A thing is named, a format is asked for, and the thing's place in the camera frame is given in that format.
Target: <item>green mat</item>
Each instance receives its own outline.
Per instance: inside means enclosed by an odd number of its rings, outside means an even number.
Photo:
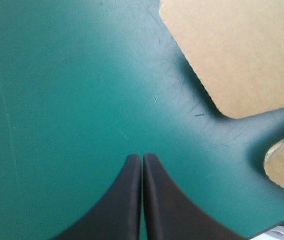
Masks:
[[[156,153],[195,204],[242,236],[284,220],[284,189],[263,171],[284,109],[223,117],[158,6],[0,1],[0,239],[64,230],[129,154]]]

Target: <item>scratch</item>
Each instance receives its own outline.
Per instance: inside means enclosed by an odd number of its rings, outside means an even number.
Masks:
[[[3,91],[1,79],[2,79],[2,77],[0,76],[0,97],[1,97],[2,105],[3,105],[3,109],[4,109],[4,115],[5,115],[5,120],[6,120],[8,137],[9,137],[9,141],[10,141],[10,150],[11,150],[11,155],[12,155],[12,159],[13,159],[13,167],[14,167],[14,174],[15,174],[15,179],[16,179],[17,190],[18,190],[18,193],[19,193],[19,196],[20,196],[20,199],[21,199],[21,195],[22,195],[21,183],[20,183],[20,177],[19,177],[18,170],[17,170],[17,160],[16,160],[16,154],[15,154],[12,125],[11,125],[11,119],[10,119],[10,116],[9,116],[9,113],[8,113],[6,100],[5,100],[5,97],[4,97],[4,91]]]
[[[120,134],[121,134],[126,140],[128,140],[128,136],[126,136],[125,133],[123,133],[122,130],[120,130]]]
[[[154,102],[157,104],[156,96],[153,94]]]
[[[213,146],[212,148],[216,148],[216,147],[220,147],[220,146],[226,146],[226,147],[230,146],[230,143],[233,142],[234,140],[238,139],[240,136],[242,136],[248,130],[249,127],[250,127],[250,125],[247,126],[246,129],[243,132],[241,132],[240,134],[238,134],[236,137],[232,138],[231,140],[229,140],[229,141],[227,141],[223,144]]]
[[[147,13],[153,18],[153,20],[156,22],[156,24],[162,28],[162,26],[160,25],[160,23],[156,20],[156,18],[153,16],[153,14],[150,12],[150,10],[144,5],[142,4],[142,6],[145,8],[145,10],[147,11]]]

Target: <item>black rubber piece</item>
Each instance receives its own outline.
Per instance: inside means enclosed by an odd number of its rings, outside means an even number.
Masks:
[[[131,155],[97,204],[54,240],[137,240],[141,214],[141,161]]]
[[[148,240],[243,240],[194,205],[176,186],[155,154],[143,165]]]

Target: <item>green surface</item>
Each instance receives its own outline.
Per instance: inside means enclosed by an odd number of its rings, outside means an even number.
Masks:
[[[148,152],[239,234],[284,220],[284,190],[262,167],[284,137],[284,109],[223,117],[158,5],[0,1],[0,239],[56,235],[96,203],[126,155]]]

